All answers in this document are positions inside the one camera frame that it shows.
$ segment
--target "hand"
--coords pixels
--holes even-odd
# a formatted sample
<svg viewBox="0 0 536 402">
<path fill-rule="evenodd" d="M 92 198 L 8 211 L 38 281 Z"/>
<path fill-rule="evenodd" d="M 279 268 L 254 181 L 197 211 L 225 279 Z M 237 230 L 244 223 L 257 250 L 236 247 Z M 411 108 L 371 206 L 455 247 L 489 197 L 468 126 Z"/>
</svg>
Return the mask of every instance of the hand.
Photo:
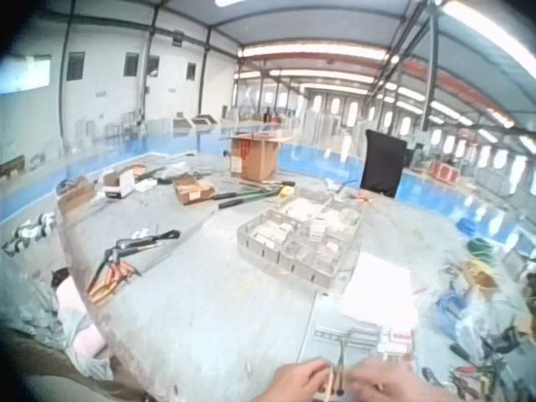
<svg viewBox="0 0 536 402">
<path fill-rule="evenodd" d="M 274 373 L 266 392 L 254 402 L 308 402 L 326 383 L 329 363 L 323 359 L 287 364 Z"/>
<path fill-rule="evenodd" d="M 362 402 L 457 402 L 411 372 L 406 362 L 367 358 L 348 372 L 348 387 Z"/>
</svg>

